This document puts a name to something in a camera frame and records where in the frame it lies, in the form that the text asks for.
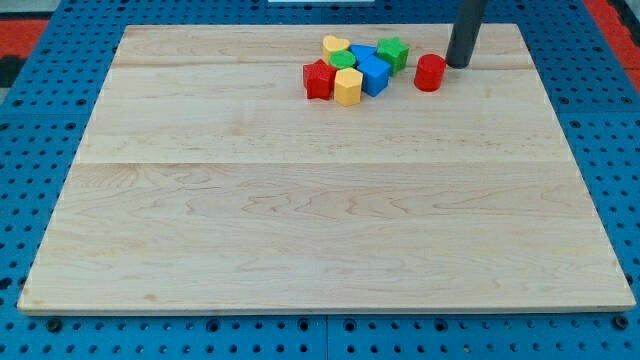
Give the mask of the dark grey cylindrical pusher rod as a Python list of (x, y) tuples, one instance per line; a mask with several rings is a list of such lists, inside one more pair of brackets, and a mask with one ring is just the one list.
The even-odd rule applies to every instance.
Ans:
[(469, 65), (487, 4), (488, 0), (461, 1), (445, 57), (449, 67)]

